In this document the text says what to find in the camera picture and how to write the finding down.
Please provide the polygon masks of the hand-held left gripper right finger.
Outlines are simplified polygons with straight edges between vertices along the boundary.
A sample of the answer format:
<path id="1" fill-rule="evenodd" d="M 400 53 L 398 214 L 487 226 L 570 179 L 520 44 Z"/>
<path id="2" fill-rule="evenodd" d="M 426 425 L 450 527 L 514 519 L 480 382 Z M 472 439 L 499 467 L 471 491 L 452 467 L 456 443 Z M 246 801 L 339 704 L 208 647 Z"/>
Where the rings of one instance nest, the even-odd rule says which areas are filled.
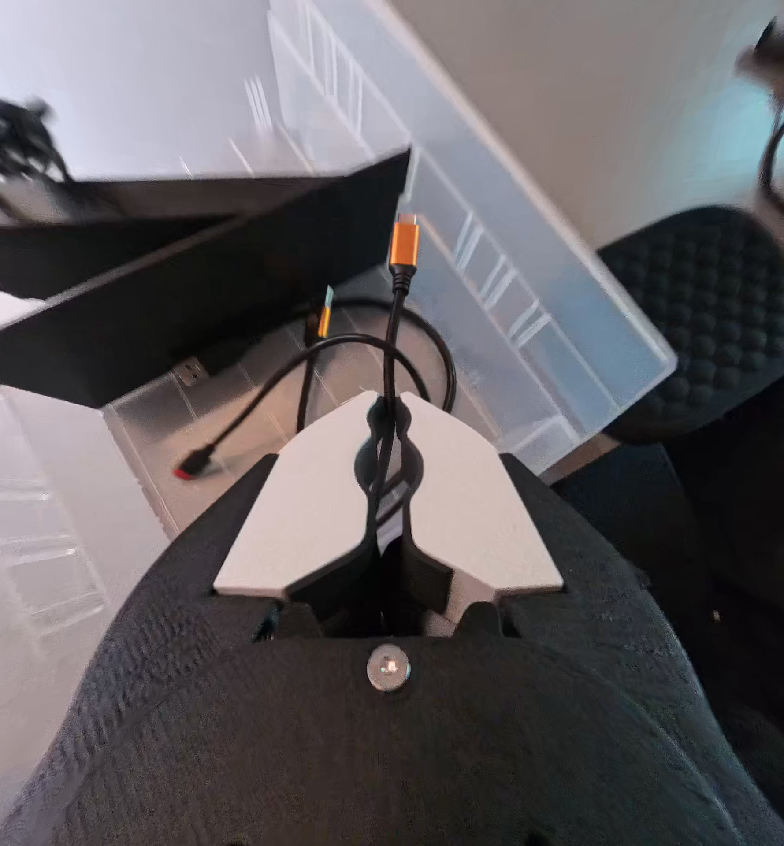
<path id="1" fill-rule="evenodd" d="M 561 591 L 564 579 L 501 456 L 476 430 L 412 393 L 398 397 L 402 576 L 450 623 L 477 603 Z"/>

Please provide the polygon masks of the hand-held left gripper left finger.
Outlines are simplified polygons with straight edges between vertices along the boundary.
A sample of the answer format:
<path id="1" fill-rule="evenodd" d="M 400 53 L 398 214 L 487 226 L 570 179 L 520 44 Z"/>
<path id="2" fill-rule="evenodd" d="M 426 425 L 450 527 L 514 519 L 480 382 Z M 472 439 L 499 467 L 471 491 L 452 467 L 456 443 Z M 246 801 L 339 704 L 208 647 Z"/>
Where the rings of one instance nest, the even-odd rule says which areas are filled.
<path id="1" fill-rule="evenodd" d="M 370 390 L 298 433 L 274 461 L 215 592 L 286 600 L 368 557 L 382 428 L 383 397 Z"/>

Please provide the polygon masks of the clear plastic bin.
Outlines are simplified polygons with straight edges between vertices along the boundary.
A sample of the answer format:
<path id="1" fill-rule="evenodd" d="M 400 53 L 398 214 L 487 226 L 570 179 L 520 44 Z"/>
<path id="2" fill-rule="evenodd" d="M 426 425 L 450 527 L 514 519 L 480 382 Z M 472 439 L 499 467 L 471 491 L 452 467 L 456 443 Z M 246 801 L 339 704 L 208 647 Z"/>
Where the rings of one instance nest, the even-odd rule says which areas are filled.
<path id="1" fill-rule="evenodd" d="M 75 175 L 322 174 L 412 145 L 411 303 L 461 372 L 454 413 L 537 474 L 673 371 L 673 354 L 547 198 L 531 142 L 546 67 L 500 56 L 474 2 L 0 2 L 0 96 L 58 110 Z M 288 377 L 200 481 L 172 478 L 299 348 L 277 329 L 195 387 L 160 375 L 102 410 L 0 386 L 0 577 L 40 641 L 105 624 L 145 560 L 294 435 Z M 139 492 L 142 486 L 145 494 Z"/>

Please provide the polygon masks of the dark flat box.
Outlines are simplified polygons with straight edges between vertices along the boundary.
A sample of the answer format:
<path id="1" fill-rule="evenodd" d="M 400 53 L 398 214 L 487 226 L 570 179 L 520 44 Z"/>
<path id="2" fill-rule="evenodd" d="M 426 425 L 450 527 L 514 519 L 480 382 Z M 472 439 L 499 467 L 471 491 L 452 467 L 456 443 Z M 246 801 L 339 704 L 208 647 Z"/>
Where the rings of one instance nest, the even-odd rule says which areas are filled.
<path id="1" fill-rule="evenodd" d="M 80 182 L 84 214 L 0 227 L 0 386 L 101 408 L 241 326 L 379 266 L 404 148 L 344 174 Z"/>

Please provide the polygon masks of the black hex-patterned pouch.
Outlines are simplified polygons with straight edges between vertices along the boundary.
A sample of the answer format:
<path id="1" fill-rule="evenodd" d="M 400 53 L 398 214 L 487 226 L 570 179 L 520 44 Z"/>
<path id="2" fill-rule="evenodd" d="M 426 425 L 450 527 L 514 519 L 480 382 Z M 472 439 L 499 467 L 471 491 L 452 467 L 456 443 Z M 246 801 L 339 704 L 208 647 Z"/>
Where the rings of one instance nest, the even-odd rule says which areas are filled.
<path id="1" fill-rule="evenodd" d="M 664 442 L 711 425 L 784 377 L 784 248 L 756 217 L 703 206 L 598 249 L 676 357 L 606 429 Z"/>

